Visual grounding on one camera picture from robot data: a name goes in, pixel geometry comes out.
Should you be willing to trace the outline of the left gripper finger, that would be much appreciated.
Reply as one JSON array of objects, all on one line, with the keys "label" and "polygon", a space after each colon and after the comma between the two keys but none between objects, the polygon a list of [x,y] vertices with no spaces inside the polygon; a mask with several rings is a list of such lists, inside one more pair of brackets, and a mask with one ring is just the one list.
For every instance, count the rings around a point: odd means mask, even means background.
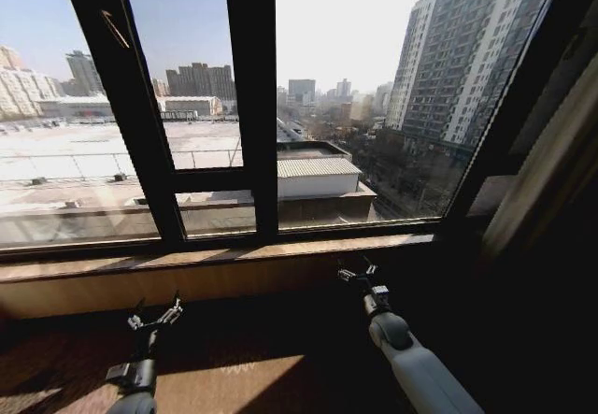
[{"label": "left gripper finger", "polygon": [[160,325],[172,325],[183,312],[182,301],[179,292],[176,292],[173,297],[173,303],[170,308],[156,321]]},{"label": "left gripper finger", "polygon": [[144,322],[141,319],[144,305],[145,298],[141,298],[127,319],[127,323],[133,331],[136,331],[144,326]]}]

